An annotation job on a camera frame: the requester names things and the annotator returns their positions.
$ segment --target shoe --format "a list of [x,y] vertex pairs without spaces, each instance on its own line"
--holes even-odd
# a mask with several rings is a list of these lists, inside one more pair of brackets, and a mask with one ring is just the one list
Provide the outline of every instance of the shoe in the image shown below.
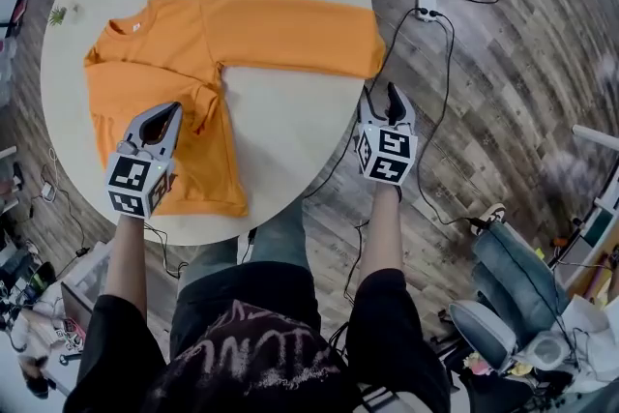
[[[495,203],[491,205],[485,212],[480,215],[480,221],[484,222],[502,222],[505,218],[505,205],[503,203]],[[476,225],[471,225],[471,232],[475,236],[482,233],[482,229]]]
[[17,162],[13,162],[13,182],[18,190],[21,191],[23,189],[23,174]]

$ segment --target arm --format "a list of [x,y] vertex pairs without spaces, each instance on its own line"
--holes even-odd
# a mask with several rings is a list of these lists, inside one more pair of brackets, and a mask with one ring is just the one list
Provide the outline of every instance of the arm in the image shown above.
[[381,269],[402,270],[402,236],[398,192],[391,185],[376,183],[368,240],[361,255],[359,284]]
[[65,412],[110,411],[118,407],[118,398],[125,410],[138,411],[143,395],[165,367],[146,326],[145,272],[144,221],[121,216],[105,290],[88,324],[77,384]]
[[358,382],[412,393],[434,413],[447,413],[447,375],[424,342],[402,259],[398,192],[379,183],[346,334],[348,365]]
[[103,294],[132,303],[146,318],[144,220],[120,216]]

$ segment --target round table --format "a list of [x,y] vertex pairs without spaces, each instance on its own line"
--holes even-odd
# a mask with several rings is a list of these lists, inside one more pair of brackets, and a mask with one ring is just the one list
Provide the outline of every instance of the round table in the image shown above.
[[[44,36],[41,88],[47,130],[58,159],[79,192],[117,222],[108,205],[104,170],[91,123],[83,58],[108,19],[136,14],[147,0],[56,0],[77,6]],[[371,8],[371,0],[328,0]],[[334,152],[361,93],[363,80],[250,68],[223,73],[249,215],[154,216],[174,245],[200,245],[247,232],[302,193]]]

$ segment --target orange t-shirt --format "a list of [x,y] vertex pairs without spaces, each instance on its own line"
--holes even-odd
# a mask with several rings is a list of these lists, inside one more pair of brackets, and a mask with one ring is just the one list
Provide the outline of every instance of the orange t-shirt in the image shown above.
[[368,78],[383,53],[368,9],[317,0],[149,0],[139,14],[110,20],[84,60],[102,164],[133,117],[180,102],[178,177],[157,214],[244,216],[223,68]]

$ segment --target jeans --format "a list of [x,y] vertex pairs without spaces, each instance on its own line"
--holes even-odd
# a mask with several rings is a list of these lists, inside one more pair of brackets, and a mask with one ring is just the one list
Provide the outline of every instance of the jeans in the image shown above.
[[[310,270],[303,228],[303,199],[295,199],[257,229],[249,263],[283,262]],[[238,236],[203,247],[202,252],[183,271],[178,292],[199,279],[236,265]]]
[[568,305],[565,290],[555,284],[548,266],[503,223],[493,222],[473,245],[473,253],[479,262],[473,269],[475,286],[514,331],[520,346],[550,329]]

